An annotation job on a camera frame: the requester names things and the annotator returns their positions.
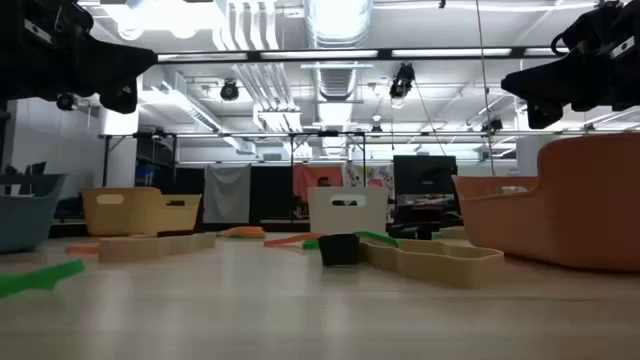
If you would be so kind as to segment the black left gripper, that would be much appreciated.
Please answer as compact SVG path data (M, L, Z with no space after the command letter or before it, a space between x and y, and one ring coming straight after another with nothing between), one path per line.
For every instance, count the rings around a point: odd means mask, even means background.
M76 94L98 93L106 109L133 113L135 79L157 64L158 55L87 37L93 25L78 0L0 0L0 99L45 94L63 74Z

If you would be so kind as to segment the small black cup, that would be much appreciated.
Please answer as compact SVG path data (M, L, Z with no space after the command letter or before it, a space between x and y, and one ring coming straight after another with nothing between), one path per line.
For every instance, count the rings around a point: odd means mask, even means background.
M325 235L318 239L325 267L351 266L359 262L360 239L356 234Z

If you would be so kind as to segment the blue storage bin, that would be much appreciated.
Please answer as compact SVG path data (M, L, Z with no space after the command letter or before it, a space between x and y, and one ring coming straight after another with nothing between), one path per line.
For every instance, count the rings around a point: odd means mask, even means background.
M134 184L136 187L150 187L154 182L155 168L153 166L137 166Z

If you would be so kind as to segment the orange plastic basket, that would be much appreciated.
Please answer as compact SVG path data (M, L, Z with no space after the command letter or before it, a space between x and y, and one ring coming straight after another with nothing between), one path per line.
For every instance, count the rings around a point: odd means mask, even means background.
M640 133L554 140L535 176L456 176L476 247L566 267L640 273Z

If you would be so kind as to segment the small dark desk monitor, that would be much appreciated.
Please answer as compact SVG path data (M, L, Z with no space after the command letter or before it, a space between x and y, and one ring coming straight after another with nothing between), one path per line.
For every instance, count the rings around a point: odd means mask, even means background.
M42 161L42 162L37 162L31 165L28 165L25 169L24 175L25 176L43 175L45 172L46 164L47 164L46 161ZM21 195L34 195L36 192L37 192L36 183L23 184L19 191Z

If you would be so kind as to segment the yellow plastic basket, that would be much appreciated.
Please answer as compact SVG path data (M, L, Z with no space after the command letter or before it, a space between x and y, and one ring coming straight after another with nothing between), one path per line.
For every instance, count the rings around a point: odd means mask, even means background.
M94 237L192 232L201 194L163 194L154 187L85 188L84 221Z

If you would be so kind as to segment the black monitor screen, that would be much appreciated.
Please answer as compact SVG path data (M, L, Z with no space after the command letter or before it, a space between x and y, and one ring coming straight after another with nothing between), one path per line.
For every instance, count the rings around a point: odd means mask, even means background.
M454 156L395 155L395 195L453 195L458 173Z

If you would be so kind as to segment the grey hanging cloth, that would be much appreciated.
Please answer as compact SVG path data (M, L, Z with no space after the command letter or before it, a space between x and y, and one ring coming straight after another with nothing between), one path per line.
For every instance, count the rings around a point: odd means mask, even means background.
M204 170L203 221L248 223L251 167L207 166Z

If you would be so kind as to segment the teal plastic basket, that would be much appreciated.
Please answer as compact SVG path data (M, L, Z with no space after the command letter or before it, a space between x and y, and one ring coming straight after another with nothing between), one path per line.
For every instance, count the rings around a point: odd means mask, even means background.
M0 254L32 251L49 230L66 174L0 176ZM27 195L5 195L4 188L20 185Z

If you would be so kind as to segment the floral hanging cloth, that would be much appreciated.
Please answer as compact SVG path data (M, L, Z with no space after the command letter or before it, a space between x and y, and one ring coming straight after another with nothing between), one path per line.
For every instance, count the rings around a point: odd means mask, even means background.
M395 197L394 168L392 164L361 166L354 163L346 163L342 166L342 176L345 187L383 187L388 191L390 198Z

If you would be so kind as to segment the red hanging cloth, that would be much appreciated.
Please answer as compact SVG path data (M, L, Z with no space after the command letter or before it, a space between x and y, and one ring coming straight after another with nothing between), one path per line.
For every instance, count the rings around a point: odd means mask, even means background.
M318 187L320 177L329 178L330 187L342 187L342 169L340 166L309 166L296 164L293 179L293 216L295 219L308 217L308 189Z

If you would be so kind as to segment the white plastic basket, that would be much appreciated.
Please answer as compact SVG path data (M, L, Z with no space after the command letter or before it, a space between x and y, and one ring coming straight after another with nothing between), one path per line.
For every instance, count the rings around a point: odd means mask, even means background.
M388 195L386 188L376 186L309 188L310 231L385 233Z

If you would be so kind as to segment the black overhead frame bar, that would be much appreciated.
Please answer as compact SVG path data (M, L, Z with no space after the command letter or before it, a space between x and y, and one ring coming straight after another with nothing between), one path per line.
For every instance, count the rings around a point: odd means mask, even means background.
M159 64L214 64L324 61L552 59L549 47L354 48L159 53Z

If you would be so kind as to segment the black aluminium table frame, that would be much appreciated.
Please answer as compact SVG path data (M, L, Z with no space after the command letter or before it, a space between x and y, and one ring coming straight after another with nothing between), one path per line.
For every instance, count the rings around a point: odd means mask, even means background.
M198 223L195 232L221 232L233 227L244 227L241 223ZM279 233L300 233L309 232L310 223L308 221L285 221L271 220L256 224L256 227L262 227L266 232ZM88 237L89 232L86 224L81 222L53 223L49 230L50 239L62 239L72 237Z

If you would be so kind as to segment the silver ceiling duct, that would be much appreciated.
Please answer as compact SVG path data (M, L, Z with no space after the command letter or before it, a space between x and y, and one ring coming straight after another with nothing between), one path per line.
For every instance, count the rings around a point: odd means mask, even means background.
M314 49L351 49L365 42L373 0L304 0L308 44ZM328 101L348 100L356 85L355 69L316 70L319 94Z

